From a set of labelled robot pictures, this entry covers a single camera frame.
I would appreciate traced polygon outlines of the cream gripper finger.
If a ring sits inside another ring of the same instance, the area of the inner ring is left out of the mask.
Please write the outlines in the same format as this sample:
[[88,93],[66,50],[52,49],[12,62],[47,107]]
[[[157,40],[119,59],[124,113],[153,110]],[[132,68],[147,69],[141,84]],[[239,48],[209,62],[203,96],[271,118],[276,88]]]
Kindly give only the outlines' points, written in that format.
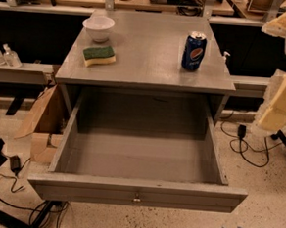
[[270,79],[257,110],[254,126],[275,132],[286,125],[286,73],[277,70]]
[[286,38],[286,12],[263,25],[261,32],[272,37]]

